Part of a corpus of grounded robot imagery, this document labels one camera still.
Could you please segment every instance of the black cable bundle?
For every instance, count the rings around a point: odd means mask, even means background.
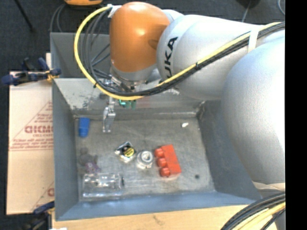
[[[238,213],[236,213],[233,217],[231,217],[221,228],[221,230],[232,230],[236,226],[238,226],[240,223],[242,223],[244,220],[256,215],[257,213],[268,209],[275,207],[279,204],[285,203],[285,192],[275,194],[273,196],[263,198],[261,200],[258,200],[249,206],[245,207],[244,209],[240,210]],[[279,210],[274,214],[271,220],[269,220],[262,228],[261,230],[266,230],[272,223],[274,223],[277,218],[285,212],[285,207]]]

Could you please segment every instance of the white small object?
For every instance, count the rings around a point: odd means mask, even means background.
[[[111,12],[109,13],[109,15],[107,16],[108,18],[112,18],[112,16],[114,15],[114,13],[116,12],[116,10],[118,10],[121,5],[112,5],[112,4],[108,4],[108,7],[112,7]]]
[[[188,126],[188,125],[189,125],[189,123],[182,123],[182,124],[181,124],[181,127],[182,127],[182,128],[185,128],[185,127]]]

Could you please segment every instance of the red lego brick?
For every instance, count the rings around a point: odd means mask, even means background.
[[[174,177],[181,173],[181,167],[172,144],[161,146],[154,151],[162,177]]]

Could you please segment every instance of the blue clamp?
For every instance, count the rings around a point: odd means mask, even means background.
[[[1,78],[2,84],[17,86],[19,84],[34,82],[39,80],[51,81],[53,78],[58,77],[62,73],[61,69],[58,68],[50,70],[47,63],[42,57],[38,59],[38,63],[40,65],[40,68],[34,67],[29,62],[29,58],[25,58],[22,63],[23,71],[16,73],[15,76],[11,74],[3,76]]]

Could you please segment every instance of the small round object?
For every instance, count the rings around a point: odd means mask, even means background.
[[[171,172],[170,172],[169,168],[164,167],[164,168],[162,168],[162,169],[160,170],[160,175],[161,175],[162,177],[169,177],[169,176],[171,175]]]
[[[160,157],[164,156],[164,152],[163,152],[163,150],[161,148],[157,148],[154,151],[154,155],[155,155],[155,157],[160,158]]]
[[[166,159],[165,158],[159,158],[157,160],[157,164],[159,167],[165,167],[166,166]]]
[[[152,166],[154,155],[151,151],[143,150],[138,154],[138,167],[141,169],[148,169]]]

